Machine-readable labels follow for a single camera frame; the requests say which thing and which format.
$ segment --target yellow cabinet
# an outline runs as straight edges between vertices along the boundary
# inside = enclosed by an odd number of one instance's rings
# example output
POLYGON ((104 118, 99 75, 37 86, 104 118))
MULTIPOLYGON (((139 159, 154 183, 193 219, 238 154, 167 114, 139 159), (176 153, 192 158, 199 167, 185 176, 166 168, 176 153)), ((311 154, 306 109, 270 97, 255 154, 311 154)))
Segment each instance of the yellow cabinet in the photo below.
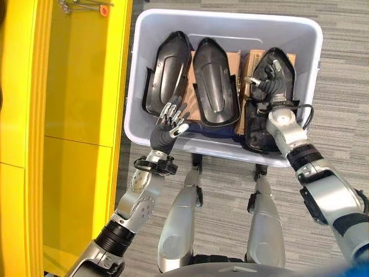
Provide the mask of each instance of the yellow cabinet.
POLYGON ((114 208, 132 0, 59 2, 0 26, 0 276, 63 275, 114 208))

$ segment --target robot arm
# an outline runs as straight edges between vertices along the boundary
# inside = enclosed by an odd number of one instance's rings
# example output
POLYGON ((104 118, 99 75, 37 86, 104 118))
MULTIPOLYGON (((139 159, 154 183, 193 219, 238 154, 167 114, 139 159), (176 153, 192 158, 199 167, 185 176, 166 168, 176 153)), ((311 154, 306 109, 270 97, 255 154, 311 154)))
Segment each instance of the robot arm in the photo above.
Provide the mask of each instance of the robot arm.
POLYGON ((266 128, 296 171, 312 218, 332 228, 347 260, 369 260, 369 216, 363 213, 355 190, 309 142, 290 109, 272 109, 266 128))
POLYGON ((180 98, 168 102, 151 135, 152 150, 134 162, 136 171, 127 192, 119 201, 110 221, 89 243, 66 274, 71 277, 119 276, 124 269, 123 255, 135 234, 151 217, 164 185, 164 176, 175 174, 177 166, 169 156, 176 138, 188 129, 188 114, 180 117, 185 105, 177 110, 180 98))

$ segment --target robot forearm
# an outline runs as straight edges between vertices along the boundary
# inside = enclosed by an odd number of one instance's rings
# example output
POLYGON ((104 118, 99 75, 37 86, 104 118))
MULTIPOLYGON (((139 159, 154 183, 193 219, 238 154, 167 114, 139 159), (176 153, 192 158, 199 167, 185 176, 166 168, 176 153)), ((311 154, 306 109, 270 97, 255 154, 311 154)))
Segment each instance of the robot forearm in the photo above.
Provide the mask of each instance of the robot forearm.
POLYGON ((355 190, 309 142, 291 110, 272 110, 266 128, 296 171, 303 185, 300 192, 313 219, 333 229, 346 259, 368 260, 369 216, 363 213, 355 190))
MULTIPOLYGON (((143 164, 154 165, 166 158, 165 153, 151 150, 148 157, 141 160, 143 164)), ((164 176, 159 172, 149 172, 153 169, 148 166, 142 166, 142 169, 136 169, 110 221, 66 276, 119 276, 122 273, 123 255, 135 234, 151 217, 164 185, 164 176)))

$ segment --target white plastic bin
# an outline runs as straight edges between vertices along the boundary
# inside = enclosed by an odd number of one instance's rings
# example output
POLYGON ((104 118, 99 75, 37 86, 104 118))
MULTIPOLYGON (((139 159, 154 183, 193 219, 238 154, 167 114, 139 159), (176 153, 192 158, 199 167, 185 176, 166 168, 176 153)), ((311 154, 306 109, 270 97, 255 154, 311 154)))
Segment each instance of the white plastic bin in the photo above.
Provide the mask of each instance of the white plastic bin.
MULTIPOLYGON (((313 20, 301 17, 261 14, 195 12, 151 9, 140 14, 134 34, 129 90, 124 129, 137 144, 150 145, 155 118, 142 109, 146 68, 153 68, 159 45, 173 31, 183 31, 196 49, 201 39, 215 38, 226 52, 279 47, 296 54, 295 99, 311 104, 318 72, 323 34, 313 20)), ((298 114, 306 120, 309 110, 298 114)), ((261 155, 244 150, 232 139, 208 138, 188 133, 179 137, 175 149, 284 167, 289 163, 281 155, 261 155)))

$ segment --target cardboard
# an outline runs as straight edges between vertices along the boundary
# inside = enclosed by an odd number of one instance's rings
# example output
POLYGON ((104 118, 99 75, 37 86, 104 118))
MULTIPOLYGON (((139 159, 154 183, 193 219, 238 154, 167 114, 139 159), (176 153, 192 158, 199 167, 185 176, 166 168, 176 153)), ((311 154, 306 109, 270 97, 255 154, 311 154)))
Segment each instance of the cardboard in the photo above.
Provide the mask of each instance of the cardboard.
MULTIPOLYGON (((246 76, 251 77, 256 66, 259 64, 259 61, 264 55, 265 50, 250 50, 250 53, 246 56, 246 61, 244 64, 244 68, 242 70, 242 79, 241 79, 241 88, 239 95, 239 102, 241 108, 241 116, 240 120, 236 123, 235 133, 236 134, 245 134, 246 131, 246 123, 245 123, 245 104, 246 100, 250 98, 250 84, 244 81, 246 76)), ((295 54, 287 54, 291 64, 295 65, 296 55, 295 54)))
MULTIPOLYGON (((195 51, 192 51, 192 60, 195 54, 195 51)), ((229 72, 231 75, 236 75, 236 80, 239 79, 239 68, 240 68, 240 60, 241 60, 241 52, 236 53, 227 53, 228 64, 229 64, 229 72)), ((191 121, 201 121, 200 112, 197 105, 196 95, 193 84, 196 83, 195 73, 193 69, 193 63, 191 63, 190 70, 188 73, 189 82, 187 84, 186 92, 184 93, 183 103, 187 103, 187 107, 183 111, 182 114, 186 112, 190 112, 190 116, 188 120, 191 121)))

